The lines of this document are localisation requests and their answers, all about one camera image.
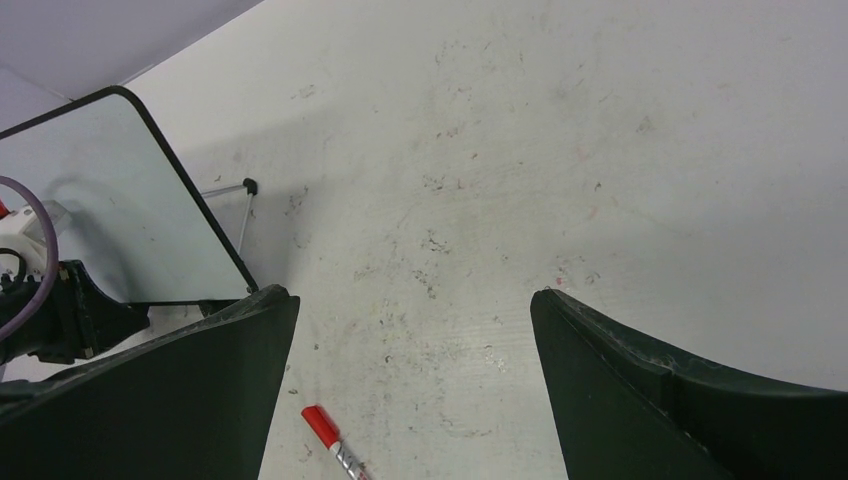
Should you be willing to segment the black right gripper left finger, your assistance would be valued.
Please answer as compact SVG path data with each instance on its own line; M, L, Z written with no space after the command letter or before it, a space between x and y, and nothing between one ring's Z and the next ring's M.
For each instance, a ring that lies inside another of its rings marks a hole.
M254 479L300 300L268 286L179 330L1 386L5 479Z

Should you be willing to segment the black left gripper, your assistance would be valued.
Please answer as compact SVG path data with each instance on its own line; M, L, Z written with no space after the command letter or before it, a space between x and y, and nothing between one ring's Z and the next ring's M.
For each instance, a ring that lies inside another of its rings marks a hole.
M147 308L107 296L81 261L62 261L47 300L1 341L1 363L34 356L43 363L71 365L105 353L149 326Z

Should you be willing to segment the red capped whiteboard marker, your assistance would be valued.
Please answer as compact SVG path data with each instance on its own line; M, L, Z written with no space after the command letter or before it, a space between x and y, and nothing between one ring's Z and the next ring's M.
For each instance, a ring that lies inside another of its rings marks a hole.
M301 410L301 416L324 447L334 456L339 465L345 470L349 479L370 479L370 475L367 473L366 468L353 451L345 444L337 425L322 406L307 406Z

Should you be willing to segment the black framed small whiteboard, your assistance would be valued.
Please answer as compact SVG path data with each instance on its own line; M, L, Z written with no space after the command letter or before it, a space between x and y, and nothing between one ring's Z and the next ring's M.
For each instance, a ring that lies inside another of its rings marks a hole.
M237 301L257 290L141 99L110 86L5 130L1 172L70 215L59 255L135 305Z

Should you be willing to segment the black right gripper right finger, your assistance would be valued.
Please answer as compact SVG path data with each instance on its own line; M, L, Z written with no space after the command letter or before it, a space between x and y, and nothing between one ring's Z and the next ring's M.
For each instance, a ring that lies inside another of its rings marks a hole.
M847 395L725 366L553 289L530 304L572 479L843 479Z

